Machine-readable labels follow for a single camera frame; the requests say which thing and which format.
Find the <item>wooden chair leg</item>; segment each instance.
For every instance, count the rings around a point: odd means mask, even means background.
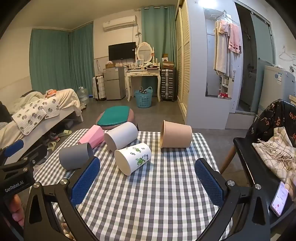
[[[235,146],[232,146],[227,157],[225,158],[225,161],[220,169],[220,173],[222,174],[225,169],[228,167],[228,165],[231,163],[232,159],[234,158],[235,154],[236,154],[236,149]]]

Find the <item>white vanity table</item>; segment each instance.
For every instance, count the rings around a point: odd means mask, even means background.
[[[137,59],[144,60],[144,63],[149,63],[153,57],[154,63],[154,48],[143,42],[138,46],[136,54],[136,62]],[[128,101],[131,98],[131,77],[132,76],[157,76],[158,84],[157,84],[157,97],[160,102],[160,65],[158,64],[158,69],[132,69],[126,71],[126,87],[128,89]]]

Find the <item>bathroom doorway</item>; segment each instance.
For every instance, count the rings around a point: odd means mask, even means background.
[[[243,43],[242,85],[237,112],[257,114],[264,67],[275,64],[270,24],[262,16],[236,2]]]

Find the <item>large plastic water jug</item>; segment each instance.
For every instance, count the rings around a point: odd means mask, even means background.
[[[79,87],[78,93],[77,93],[80,103],[81,104],[88,104],[89,103],[89,95],[87,92],[87,89],[82,87]]]

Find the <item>laundry basket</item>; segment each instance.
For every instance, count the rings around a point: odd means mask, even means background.
[[[151,100],[152,100],[152,87],[148,87],[146,89],[147,94],[140,93],[140,91],[135,91],[137,106],[139,108],[148,108],[151,106]]]

